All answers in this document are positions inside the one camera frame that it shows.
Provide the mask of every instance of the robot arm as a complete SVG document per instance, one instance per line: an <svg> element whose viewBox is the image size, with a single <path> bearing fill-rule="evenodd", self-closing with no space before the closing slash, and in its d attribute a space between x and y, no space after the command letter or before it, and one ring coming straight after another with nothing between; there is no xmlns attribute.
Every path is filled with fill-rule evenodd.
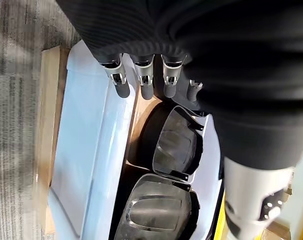
<svg viewBox="0 0 303 240"><path fill-rule="evenodd" d="M303 152L303 0L57 2L120 97L129 94L121 53L146 99L154 54L165 96L184 72L187 101L213 115L235 237L251 239L279 215Z"/></svg>

